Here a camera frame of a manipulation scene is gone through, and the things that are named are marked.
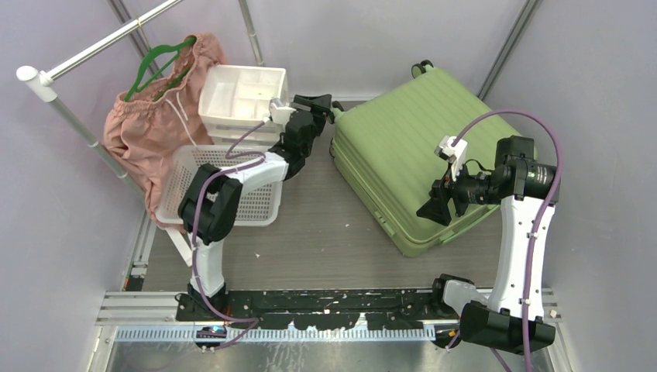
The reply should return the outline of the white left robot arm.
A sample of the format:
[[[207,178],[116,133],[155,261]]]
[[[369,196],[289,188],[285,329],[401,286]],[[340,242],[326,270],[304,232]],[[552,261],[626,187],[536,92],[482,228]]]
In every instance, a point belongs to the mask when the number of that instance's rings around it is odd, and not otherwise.
[[[190,293],[199,295],[195,308],[206,319],[218,319],[225,312],[226,300],[219,294],[225,287],[222,249],[236,224],[241,197],[296,176],[311,156],[325,124],[334,123],[343,110],[330,94],[295,95],[291,105],[273,98],[268,116],[256,125],[257,129],[268,123],[283,126],[270,149],[248,151],[250,159],[236,166],[203,164],[196,171],[177,214],[192,245]]]

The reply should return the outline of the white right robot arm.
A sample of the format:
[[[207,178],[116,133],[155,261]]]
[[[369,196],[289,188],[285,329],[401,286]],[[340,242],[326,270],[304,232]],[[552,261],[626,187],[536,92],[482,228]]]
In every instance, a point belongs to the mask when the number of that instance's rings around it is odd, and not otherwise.
[[[458,315],[464,342],[528,355],[550,346],[556,335],[543,319],[542,263],[558,200],[557,168],[536,161],[533,139],[509,136],[497,142],[493,170],[471,175],[466,148],[454,136],[441,140],[435,153],[447,169],[416,214],[448,226],[471,205],[499,206],[503,232],[496,279],[485,296],[471,280],[441,274],[430,307],[439,318]]]

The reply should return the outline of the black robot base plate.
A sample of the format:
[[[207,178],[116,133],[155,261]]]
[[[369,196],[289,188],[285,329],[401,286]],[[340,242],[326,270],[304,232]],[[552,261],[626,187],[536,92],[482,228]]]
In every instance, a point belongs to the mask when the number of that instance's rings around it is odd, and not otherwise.
[[[348,330],[359,319],[368,330],[405,330],[457,318],[430,289],[222,290],[209,300],[214,311],[192,288],[174,298],[180,322],[215,321],[239,330]]]

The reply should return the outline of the green hard-shell suitcase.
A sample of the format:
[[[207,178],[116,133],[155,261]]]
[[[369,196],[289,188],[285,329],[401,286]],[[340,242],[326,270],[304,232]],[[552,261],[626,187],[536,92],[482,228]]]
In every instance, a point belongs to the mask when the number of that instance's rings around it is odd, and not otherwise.
[[[514,128],[452,74],[431,61],[411,80],[354,108],[334,105],[332,155],[340,174],[406,257],[446,244],[493,213],[471,205],[443,226],[417,216],[448,164],[435,154],[445,136],[461,136],[472,173],[492,168],[497,141]]]

